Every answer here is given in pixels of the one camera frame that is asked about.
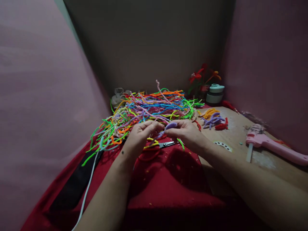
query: orange flower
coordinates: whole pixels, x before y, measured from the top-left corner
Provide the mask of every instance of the orange flower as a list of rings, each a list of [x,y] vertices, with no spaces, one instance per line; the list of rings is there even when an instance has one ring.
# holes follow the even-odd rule
[[[213,71],[212,69],[210,69],[210,71],[212,72],[212,76],[205,83],[210,81],[213,77],[217,77],[219,80],[221,80],[221,77],[218,75],[218,71]]]

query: black strap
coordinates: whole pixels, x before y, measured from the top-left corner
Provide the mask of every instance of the black strap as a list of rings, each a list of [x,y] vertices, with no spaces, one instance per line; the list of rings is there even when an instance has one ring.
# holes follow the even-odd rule
[[[104,151],[98,152],[95,167],[97,166],[103,152]],[[95,155],[88,160],[85,166],[82,167],[81,165],[93,153],[94,151],[87,152],[83,157],[73,174],[67,180],[66,184],[51,204],[51,211],[72,210],[77,206],[90,180]]]

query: forearm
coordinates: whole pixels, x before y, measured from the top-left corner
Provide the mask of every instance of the forearm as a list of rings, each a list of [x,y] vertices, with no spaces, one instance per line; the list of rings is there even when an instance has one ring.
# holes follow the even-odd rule
[[[232,153],[208,144],[200,156],[232,185],[246,204],[275,229],[307,230],[308,195]]]
[[[119,154],[75,230],[116,230],[120,227],[135,160]]]

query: scissor blade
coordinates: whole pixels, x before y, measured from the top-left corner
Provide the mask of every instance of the scissor blade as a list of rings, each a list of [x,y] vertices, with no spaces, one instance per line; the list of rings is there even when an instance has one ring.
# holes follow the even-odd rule
[[[172,142],[165,142],[165,143],[160,143],[159,147],[162,149],[162,148],[166,148],[166,147],[172,146],[174,144],[175,143],[173,141]]]

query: small white disc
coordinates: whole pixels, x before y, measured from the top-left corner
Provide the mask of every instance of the small white disc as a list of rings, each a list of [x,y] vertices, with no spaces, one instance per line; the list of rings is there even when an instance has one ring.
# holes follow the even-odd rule
[[[226,150],[228,150],[230,152],[232,152],[232,148],[229,145],[227,145],[226,143],[224,143],[224,142],[214,141],[213,143],[223,147],[224,149],[226,149]]]

